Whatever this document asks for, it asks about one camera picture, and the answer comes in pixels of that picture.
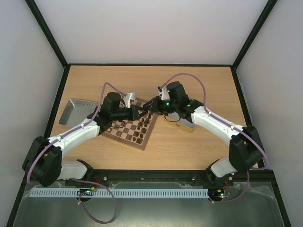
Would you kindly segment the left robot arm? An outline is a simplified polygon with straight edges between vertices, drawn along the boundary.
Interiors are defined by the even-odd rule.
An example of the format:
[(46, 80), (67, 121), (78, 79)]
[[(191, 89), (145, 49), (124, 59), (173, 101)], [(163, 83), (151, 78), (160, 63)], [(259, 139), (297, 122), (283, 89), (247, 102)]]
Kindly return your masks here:
[(132, 94), (110, 92), (95, 111), (77, 126), (64, 133), (34, 139), (22, 165), (27, 183), (40, 183), (47, 187), (57, 180), (82, 180), (90, 165), (82, 160), (63, 161), (63, 157), (83, 142), (97, 137), (112, 126), (114, 121), (139, 120), (147, 114), (141, 106), (131, 105)]

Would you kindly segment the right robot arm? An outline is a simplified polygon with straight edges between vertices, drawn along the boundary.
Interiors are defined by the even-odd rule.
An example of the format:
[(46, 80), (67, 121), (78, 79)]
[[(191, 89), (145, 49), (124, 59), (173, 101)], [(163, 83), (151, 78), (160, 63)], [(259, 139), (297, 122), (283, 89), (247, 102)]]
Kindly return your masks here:
[(176, 113), (181, 119), (207, 129), (229, 146), (228, 157), (213, 162), (207, 168), (206, 179), (211, 185), (217, 185), (227, 174), (249, 171), (265, 156), (255, 127), (243, 127), (214, 114), (204, 102), (189, 98), (178, 81), (160, 87), (159, 95), (143, 107), (165, 116)]

